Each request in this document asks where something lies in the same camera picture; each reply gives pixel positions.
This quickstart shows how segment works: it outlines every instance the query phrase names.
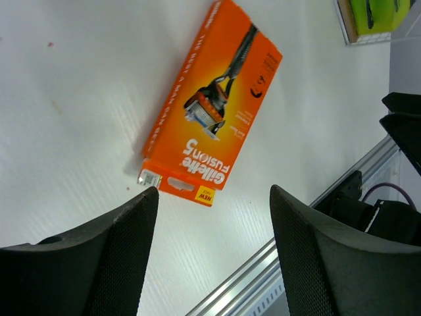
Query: gillette razor box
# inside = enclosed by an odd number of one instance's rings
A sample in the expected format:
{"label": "gillette razor box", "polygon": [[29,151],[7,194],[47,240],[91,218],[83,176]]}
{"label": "gillette razor box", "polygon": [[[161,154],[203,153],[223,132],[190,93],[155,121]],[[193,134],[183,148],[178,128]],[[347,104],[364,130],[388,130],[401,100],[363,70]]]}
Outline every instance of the gillette razor box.
{"label": "gillette razor box", "polygon": [[240,7],[215,1],[144,145],[139,183],[211,206],[281,60]]}

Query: yellow-green object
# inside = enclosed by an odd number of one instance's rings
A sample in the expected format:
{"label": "yellow-green object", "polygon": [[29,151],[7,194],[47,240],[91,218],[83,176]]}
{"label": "yellow-green object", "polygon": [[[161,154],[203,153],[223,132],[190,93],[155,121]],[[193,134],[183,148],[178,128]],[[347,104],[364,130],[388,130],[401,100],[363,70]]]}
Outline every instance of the yellow-green object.
{"label": "yellow-green object", "polygon": [[350,0],[358,35],[392,32],[409,12],[410,0]]}

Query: razor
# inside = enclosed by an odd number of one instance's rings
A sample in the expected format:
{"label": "razor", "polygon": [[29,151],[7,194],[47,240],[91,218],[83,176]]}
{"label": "razor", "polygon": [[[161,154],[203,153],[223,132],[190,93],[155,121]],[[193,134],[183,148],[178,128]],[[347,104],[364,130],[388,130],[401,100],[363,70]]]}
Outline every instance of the razor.
{"label": "razor", "polygon": [[185,118],[198,122],[203,130],[214,140],[216,133],[225,124],[225,108],[231,88],[249,53],[251,44],[259,31],[252,24],[238,47],[228,69],[216,77],[206,87],[200,88],[185,104]]}

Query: orange package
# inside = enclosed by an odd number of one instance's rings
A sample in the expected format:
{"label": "orange package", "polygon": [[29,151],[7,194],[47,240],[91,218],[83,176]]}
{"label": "orange package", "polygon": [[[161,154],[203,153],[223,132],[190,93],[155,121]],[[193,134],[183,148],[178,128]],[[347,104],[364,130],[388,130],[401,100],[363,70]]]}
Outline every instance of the orange package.
{"label": "orange package", "polygon": [[211,206],[282,55],[231,0],[217,0],[143,147],[139,183]]}

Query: white table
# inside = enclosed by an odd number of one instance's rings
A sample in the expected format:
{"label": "white table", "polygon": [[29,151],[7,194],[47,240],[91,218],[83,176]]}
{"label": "white table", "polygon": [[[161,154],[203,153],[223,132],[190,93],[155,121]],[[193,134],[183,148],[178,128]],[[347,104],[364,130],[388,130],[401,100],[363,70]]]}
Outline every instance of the white table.
{"label": "white table", "polygon": [[[271,239],[271,184],[311,202],[385,135],[388,44],[345,47],[331,1],[237,2],[284,61],[214,206],[161,194],[140,315],[186,314]],[[0,2],[0,246],[140,192],[138,153],[210,4]]]}

